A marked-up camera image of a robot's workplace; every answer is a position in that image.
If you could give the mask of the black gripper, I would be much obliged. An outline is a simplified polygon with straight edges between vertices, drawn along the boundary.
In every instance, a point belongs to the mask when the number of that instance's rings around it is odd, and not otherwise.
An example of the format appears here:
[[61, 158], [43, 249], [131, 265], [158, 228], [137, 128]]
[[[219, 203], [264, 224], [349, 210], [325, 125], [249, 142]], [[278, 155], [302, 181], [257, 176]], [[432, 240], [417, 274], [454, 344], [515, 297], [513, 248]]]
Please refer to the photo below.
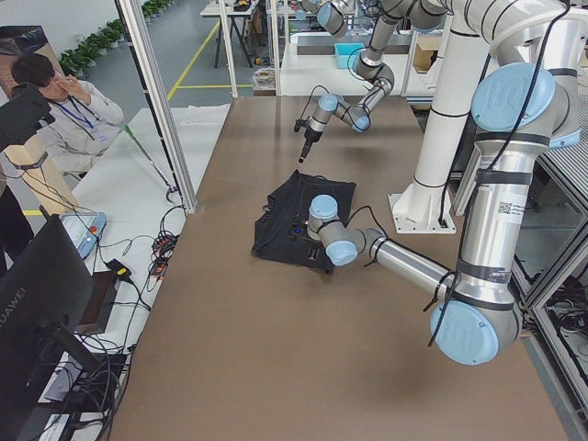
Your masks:
[[299, 164], [303, 164], [305, 159], [307, 158], [309, 152], [311, 151], [311, 147], [315, 142], [318, 142], [322, 136], [322, 133], [317, 130], [313, 129], [306, 129], [304, 133], [305, 142], [302, 147], [302, 151], [300, 153], [300, 157], [298, 160]]
[[312, 239], [303, 229], [292, 229], [288, 238], [293, 246], [293, 253], [298, 259], [318, 262], [325, 257], [325, 249], [320, 241]]

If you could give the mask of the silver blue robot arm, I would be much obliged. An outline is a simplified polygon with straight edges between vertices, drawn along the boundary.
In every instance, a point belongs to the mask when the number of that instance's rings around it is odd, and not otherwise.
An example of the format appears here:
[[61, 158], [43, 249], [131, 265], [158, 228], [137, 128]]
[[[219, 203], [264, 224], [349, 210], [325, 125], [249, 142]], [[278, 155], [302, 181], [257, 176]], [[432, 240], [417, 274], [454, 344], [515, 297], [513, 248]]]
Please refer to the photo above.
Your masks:
[[339, 118], [357, 132], [368, 130], [371, 124], [370, 113], [378, 102], [388, 96], [394, 87], [394, 73], [382, 61], [390, 36], [397, 23], [407, 17], [413, 26], [421, 31], [430, 31], [440, 25], [447, 9], [437, 1], [382, 1], [379, 15], [366, 48], [356, 53], [350, 67], [354, 74], [369, 82], [371, 88], [355, 104], [346, 102], [342, 96], [327, 92], [317, 101], [313, 114], [300, 118], [295, 123], [295, 131], [305, 129], [305, 143], [299, 161], [302, 163], [324, 132], [332, 116]]
[[394, 86], [383, 60], [403, 19], [431, 31], [451, 17], [446, 50], [413, 181], [390, 197], [397, 232], [432, 233], [464, 220], [454, 269], [403, 247], [381, 228], [353, 229], [330, 196], [310, 204], [307, 232], [331, 262], [360, 253], [431, 291], [431, 341], [449, 358], [479, 365], [518, 337], [521, 313], [509, 288], [535, 161], [580, 139], [577, 68], [587, 12], [568, 1], [384, 1], [355, 73], [370, 88], [356, 104], [322, 96], [297, 123], [305, 143], [329, 119], [367, 130]]

